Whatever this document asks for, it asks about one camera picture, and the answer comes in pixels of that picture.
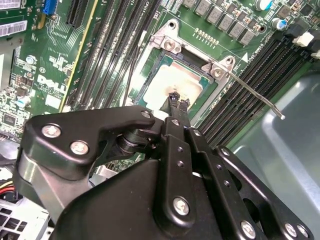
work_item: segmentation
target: ram slot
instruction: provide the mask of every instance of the ram slot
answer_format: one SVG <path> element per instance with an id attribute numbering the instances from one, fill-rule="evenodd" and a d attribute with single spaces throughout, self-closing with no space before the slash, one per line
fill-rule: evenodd
<path id="1" fill-rule="evenodd" d="M 83 75 L 79 81 L 79 87 L 76 91 L 76 101 L 75 104 L 82 104 L 86 101 L 90 88 L 92 88 L 95 83 L 93 75 L 95 70 L 99 67 L 99 58 L 103 52 L 103 47 L 110 35 L 110 31 L 115 21 L 115 16 L 117 15 L 120 8 L 120 0 L 111 0 L 107 6 L 105 17 L 102 20 L 102 24 L 99 28 L 98 35 L 95 38 L 93 49 L 90 53 L 89 60 L 84 68 Z"/>
<path id="2" fill-rule="evenodd" d="M 147 4 L 147 0 L 139 1 L 139 5 L 137 6 L 134 17 L 132 18 L 131 25 L 126 30 L 126 38 L 121 43 L 121 46 L 118 51 L 118 55 L 114 56 L 113 65 L 111 70 L 108 72 L 108 75 L 105 77 L 106 84 L 100 89 L 99 94 L 97 95 L 96 101 L 95 101 L 95 107 L 100 108 L 103 106 L 104 108 L 107 108 L 110 106 L 114 96 L 117 93 L 117 90 L 123 80 L 123 77 L 119 77 L 118 74 L 113 81 L 110 81 L 112 78 L 112 75 L 114 73 L 114 70 L 116 69 L 119 64 L 121 64 L 119 68 L 119 73 L 123 72 L 123 69 L 128 69 L 129 63 L 133 59 L 133 50 L 138 45 L 138 37 L 140 37 L 142 29 L 144 27 L 144 22 L 148 16 L 148 13 L 151 9 L 151 4 Z M 111 89 L 109 92 L 107 98 L 104 98 L 105 92 L 107 89 Z"/>

